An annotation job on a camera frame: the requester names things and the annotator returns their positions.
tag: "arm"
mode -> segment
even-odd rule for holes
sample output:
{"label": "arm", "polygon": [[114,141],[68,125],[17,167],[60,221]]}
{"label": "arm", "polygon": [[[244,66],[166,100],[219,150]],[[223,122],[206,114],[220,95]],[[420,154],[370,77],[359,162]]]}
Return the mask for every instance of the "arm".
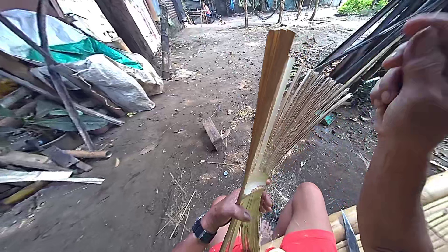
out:
{"label": "arm", "polygon": [[[231,218],[235,218],[243,222],[250,221],[249,212],[244,207],[236,205],[239,194],[240,188],[234,190],[223,200],[213,205],[201,219],[201,226],[203,229],[205,229],[208,233],[216,233],[217,230],[220,227],[225,226]],[[263,192],[261,197],[260,212],[270,212],[272,211],[271,207],[271,198],[267,193]],[[172,252],[203,252],[207,247],[208,244],[199,241],[193,233],[190,233],[185,240],[176,245]]]}
{"label": "arm", "polygon": [[420,194],[428,154],[448,134],[447,33],[443,30],[448,18],[445,14],[432,18],[437,23],[444,20],[442,29],[428,23],[428,17],[406,24],[405,33],[413,37],[397,50],[398,55],[384,62],[394,68],[371,93],[377,108],[378,146],[358,204],[366,252],[432,251]]}

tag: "knee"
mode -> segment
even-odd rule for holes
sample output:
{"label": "knee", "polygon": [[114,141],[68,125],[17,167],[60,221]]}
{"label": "knee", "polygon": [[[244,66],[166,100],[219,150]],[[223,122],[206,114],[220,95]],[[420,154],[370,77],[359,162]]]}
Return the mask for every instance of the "knee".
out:
{"label": "knee", "polygon": [[297,187],[297,190],[294,194],[294,201],[298,201],[297,203],[303,204],[307,200],[317,200],[323,198],[322,192],[319,187],[311,182],[304,182]]}
{"label": "knee", "polygon": [[214,206],[214,205],[218,204],[218,202],[220,202],[221,200],[223,200],[225,197],[227,197],[227,195],[221,195],[221,196],[218,196],[218,197],[213,201],[213,203],[212,203],[211,205]]}

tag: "dirt ground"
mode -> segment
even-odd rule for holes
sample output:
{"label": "dirt ground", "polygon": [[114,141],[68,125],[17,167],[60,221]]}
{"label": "dirt ground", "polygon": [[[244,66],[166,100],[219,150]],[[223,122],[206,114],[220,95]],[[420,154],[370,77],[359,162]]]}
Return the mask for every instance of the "dirt ground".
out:
{"label": "dirt ground", "polygon": [[[307,11],[299,21],[295,13],[286,14],[284,24],[297,33],[296,61],[315,66],[366,21],[334,12],[322,8],[313,22],[306,21]],[[255,109],[267,31],[278,28],[263,25],[276,19],[262,23],[250,17],[248,30],[238,29],[243,17],[232,17],[225,24],[187,27],[173,38],[176,75],[165,82],[164,94],[151,97],[156,108],[98,140],[113,156],[91,163],[94,169],[83,176],[105,177],[103,185],[52,183],[16,205],[0,217],[2,251],[170,251],[215,197],[241,185],[253,119],[232,120],[240,110]],[[274,175],[269,190],[278,208],[304,181],[321,188],[328,213],[357,203],[376,145],[373,111],[336,112],[335,122],[316,126]],[[231,129],[222,150],[214,150],[202,126],[206,117],[219,130]],[[152,143],[154,150],[139,155]],[[279,212],[265,218],[275,223]]]}

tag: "red shorts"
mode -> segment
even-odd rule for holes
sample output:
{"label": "red shorts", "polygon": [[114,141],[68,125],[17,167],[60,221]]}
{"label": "red shorts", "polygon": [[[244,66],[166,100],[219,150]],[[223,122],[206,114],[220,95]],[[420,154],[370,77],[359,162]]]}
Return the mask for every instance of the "red shorts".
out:
{"label": "red shorts", "polygon": [[[218,252],[222,243],[213,246],[209,252]],[[286,252],[337,252],[335,236],[332,232],[321,229],[307,229],[289,233],[284,236],[280,248]],[[232,252],[243,252],[241,239],[235,240]]]}

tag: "black watch strap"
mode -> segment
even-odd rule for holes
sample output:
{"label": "black watch strap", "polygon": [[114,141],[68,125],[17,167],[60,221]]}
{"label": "black watch strap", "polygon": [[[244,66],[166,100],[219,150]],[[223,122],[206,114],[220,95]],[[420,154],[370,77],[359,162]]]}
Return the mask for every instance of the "black watch strap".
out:
{"label": "black watch strap", "polygon": [[204,214],[199,216],[196,219],[196,222],[193,225],[192,231],[193,231],[194,235],[196,236],[196,238],[198,238],[201,242],[203,242],[205,244],[209,244],[211,242],[211,240],[213,240],[213,238],[215,237],[216,233],[211,234],[202,228],[201,219],[203,216],[204,216]]}

